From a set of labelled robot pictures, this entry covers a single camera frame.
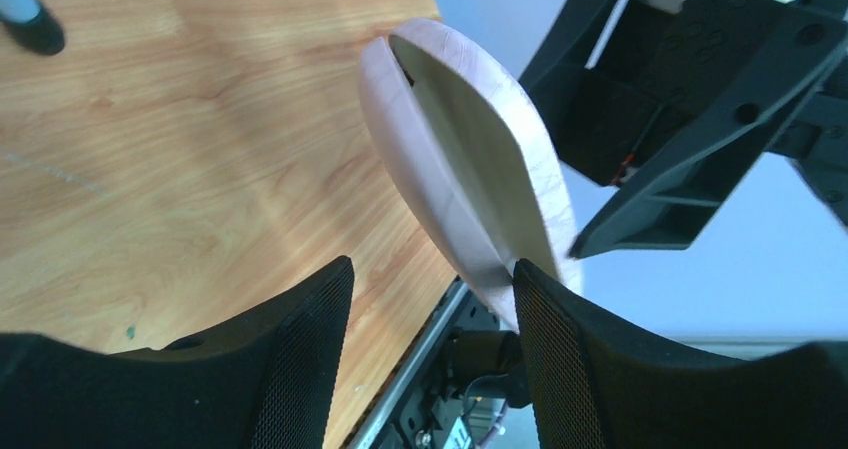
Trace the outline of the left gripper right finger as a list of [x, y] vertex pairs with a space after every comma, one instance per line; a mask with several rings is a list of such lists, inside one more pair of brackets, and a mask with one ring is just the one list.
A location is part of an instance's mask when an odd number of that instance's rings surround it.
[[519, 336], [544, 448], [843, 448], [847, 346], [755, 360], [649, 332], [515, 266]]

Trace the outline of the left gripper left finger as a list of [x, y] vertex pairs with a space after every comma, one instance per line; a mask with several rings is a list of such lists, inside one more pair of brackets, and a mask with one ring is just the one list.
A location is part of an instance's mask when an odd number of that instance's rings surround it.
[[5, 448], [319, 448], [354, 288], [341, 256], [166, 347], [102, 354], [1, 337]]

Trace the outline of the pink glasses case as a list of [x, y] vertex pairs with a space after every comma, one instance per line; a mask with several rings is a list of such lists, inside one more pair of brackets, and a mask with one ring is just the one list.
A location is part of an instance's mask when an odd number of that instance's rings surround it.
[[517, 327], [512, 278], [522, 258], [583, 293], [561, 162], [535, 105], [492, 55], [413, 18], [362, 49], [358, 93], [396, 189], [488, 309]]

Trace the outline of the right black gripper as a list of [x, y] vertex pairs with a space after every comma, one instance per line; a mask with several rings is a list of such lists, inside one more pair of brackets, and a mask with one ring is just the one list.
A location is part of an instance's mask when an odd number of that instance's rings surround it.
[[566, 0], [520, 76], [559, 158], [614, 196], [588, 258], [689, 247], [767, 152], [847, 217], [847, 0]]

